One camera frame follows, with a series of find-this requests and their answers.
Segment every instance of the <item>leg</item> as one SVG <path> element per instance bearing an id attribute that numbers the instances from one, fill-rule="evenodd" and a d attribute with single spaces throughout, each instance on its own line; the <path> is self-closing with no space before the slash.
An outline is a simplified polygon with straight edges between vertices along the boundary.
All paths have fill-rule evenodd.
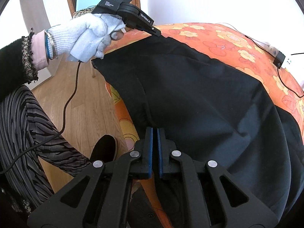
<path id="1" fill-rule="evenodd" d="M 91 66 L 91 74 L 92 74 L 92 78 L 95 78 L 95 69 L 94 69 L 94 67 L 93 67 L 93 65 L 92 65 L 92 63 L 91 63 L 91 62 L 90 62 L 89 64 L 90 64 L 90 66 Z"/>
<path id="2" fill-rule="evenodd" d="M 34 95 L 24 85 L 0 103 L 0 115 L 0 160 L 3 168 L 20 152 L 57 133 Z M 38 155 L 71 175 L 76 175 L 89 164 L 88 158 L 63 137 L 22 156 L 6 173 L 6 178 L 12 188 L 35 207 L 53 194 Z"/>

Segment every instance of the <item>leopard print fabric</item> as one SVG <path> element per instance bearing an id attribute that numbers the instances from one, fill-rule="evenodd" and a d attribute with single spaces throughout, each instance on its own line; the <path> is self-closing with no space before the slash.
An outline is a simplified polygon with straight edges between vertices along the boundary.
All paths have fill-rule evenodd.
<path id="1" fill-rule="evenodd" d="M 91 7 L 91 8 L 85 8 L 85 9 L 81 9 L 81 10 L 79 10 L 79 11 L 76 11 L 76 12 L 73 14 L 73 19 L 74 19 L 74 18 L 77 18 L 77 17 L 79 17 L 79 16 L 82 16 L 82 15 L 84 15 L 84 14 L 86 14 L 86 13 L 92 13 L 92 11 L 93 11 L 94 8 L 95 8 L 95 7 Z"/>

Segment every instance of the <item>gloved hand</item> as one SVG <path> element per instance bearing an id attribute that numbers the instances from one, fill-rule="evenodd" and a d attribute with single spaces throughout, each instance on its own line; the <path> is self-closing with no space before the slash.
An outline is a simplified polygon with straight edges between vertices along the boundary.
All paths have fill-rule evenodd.
<path id="1" fill-rule="evenodd" d="M 86 62 L 93 56 L 103 58 L 103 50 L 111 43 L 110 34 L 122 28 L 125 28 L 125 25 L 120 18 L 109 14 L 87 13 L 67 23 L 51 27 L 48 32 L 53 38 L 57 55 L 71 53 L 73 49 L 73 56 L 77 59 L 85 53 L 85 59 L 79 60 Z M 112 34 L 112 38 L 116 37 L 116 40 L 122 36 L 121 31 Z M 49 40 L 48 49 L 52 59 L 53 51 Z"/>

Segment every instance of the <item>lace cuff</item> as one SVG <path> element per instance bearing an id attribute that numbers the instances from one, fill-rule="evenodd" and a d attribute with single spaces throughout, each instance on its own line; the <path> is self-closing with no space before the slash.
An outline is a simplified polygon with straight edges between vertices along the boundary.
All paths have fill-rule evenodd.
<path id="1" fill-rule="evenodd" d="M 33 60 L 31 56 L 33 55 L 31 51 L 32 37 L 34 35 L 33 28 L 31 29 L 27 37 L 22 37 L 21 52 L 22 52 L 22 65 L 24 69 L 24 77 L 28 84 L 32 81 L 38 80 L 38 72 L 34 68 Z"/>

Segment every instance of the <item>bracelet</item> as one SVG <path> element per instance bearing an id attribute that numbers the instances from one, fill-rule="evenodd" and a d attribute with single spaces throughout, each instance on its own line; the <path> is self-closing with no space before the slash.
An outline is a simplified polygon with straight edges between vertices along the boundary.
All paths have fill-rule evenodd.
<path id="1" fill-rule="evenodd" d="M 46 34 L 44 34 L 44 37 L 45 37 L 45 52 L 47 54 L 47 60 L 49 60 L 51 58 L 51 56 L 50 56 L 50 50 L 49 50 L 48 37 Z"/>
<path id="2" fill-rule="evenodd" d="M 54 41 L 53 41 L 53 38 L 52 38 L 51 34 L 48 31 L 44 31 L 44 32 L 47 35 L 47 37 L 48 37 L 48 39 L 51 43 L 51 46 L 52 46 L 52 51 L 53 51 L 53 58 L 52 59 L 54 59 L 54 58 L 58 59 L 58 56 L 56 55 L 55 44 L 54 44 Z"/>

